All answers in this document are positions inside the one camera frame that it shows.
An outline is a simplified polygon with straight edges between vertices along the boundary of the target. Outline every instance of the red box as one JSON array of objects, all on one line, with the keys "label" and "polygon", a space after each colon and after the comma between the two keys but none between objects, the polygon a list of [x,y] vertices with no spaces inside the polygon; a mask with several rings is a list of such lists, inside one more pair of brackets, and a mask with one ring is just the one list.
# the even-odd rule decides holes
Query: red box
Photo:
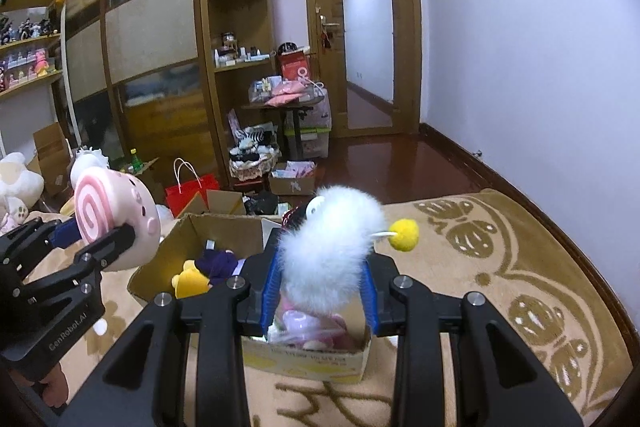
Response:
[{"label": "red box", "polygon": [[310,80],[309,61],[302,51],[280,55],[282,77],[286,80],[299,80],[306,84]]}]

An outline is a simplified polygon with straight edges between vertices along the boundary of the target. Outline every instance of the doorway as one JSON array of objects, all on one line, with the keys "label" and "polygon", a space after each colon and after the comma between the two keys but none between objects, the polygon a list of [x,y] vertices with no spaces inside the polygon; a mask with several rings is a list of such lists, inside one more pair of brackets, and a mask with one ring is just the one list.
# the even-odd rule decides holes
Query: doorway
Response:
[{"label": "doorway", "polygon": [[307,0],[307,12],[334,136],[417,132],[420,0]]}]

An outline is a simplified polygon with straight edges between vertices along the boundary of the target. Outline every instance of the beige patterned rug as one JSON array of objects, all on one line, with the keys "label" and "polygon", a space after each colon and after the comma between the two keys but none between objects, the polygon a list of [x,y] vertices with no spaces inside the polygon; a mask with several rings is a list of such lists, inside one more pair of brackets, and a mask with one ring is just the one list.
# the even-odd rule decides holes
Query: beige patterned rug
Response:
[{"label": "beige patterned rug", "polygon": [[[522,207],[493,190],[438,200],[391,204],[389,221],[420,224],[412,253],[392,251],[401,273],[434,292],[462,296],[482,291],[534,350],[589,425],[631,371],[622,336],[596,290],[556,240]],[[43,216],[52,219],[50,214]],[[78,247],[58,250],[30,279],[67,266]],[[108,333],[93,330],[63,359],[74,393],[124,331],[139,304],[127,294],[133,271],[105,273],[102,296]],[[447,425],[455,425],[449,344],[446,365]],[[383,427],[390,415],[396,350],[374,339],[358,385],[322,384],[247,368],[246,387],[255,427]],[[186,422],[193,425],[193,363],[188,367]]]}]

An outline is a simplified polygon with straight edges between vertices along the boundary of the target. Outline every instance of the pink swirl lollipop plush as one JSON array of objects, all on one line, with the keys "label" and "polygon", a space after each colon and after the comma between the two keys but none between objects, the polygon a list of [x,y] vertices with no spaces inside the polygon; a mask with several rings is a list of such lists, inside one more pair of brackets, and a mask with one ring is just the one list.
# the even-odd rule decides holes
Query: pink swirl lollipop plush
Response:
[{"label": "pink swirl lollipop plush", "polygon": [[148,263],[160,242],[160,219],[151,194],[136,177],[101,167],[85,169],[74,194],[76,221],[86,244],[124,223],[136,239],[107,271],[126,270]]}]

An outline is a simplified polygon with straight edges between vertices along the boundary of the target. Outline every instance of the green bottle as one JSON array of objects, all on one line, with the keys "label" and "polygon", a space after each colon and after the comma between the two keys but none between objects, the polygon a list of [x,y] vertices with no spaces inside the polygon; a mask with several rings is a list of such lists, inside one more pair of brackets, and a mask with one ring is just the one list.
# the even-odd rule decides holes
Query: green bottle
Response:
[{"label": "green bottle", "polygon": [[140,172],[143,168],[143,163],[138,158],[138,151],[135,149],[131,149],[131,166],[133,167],[133,172]]}]

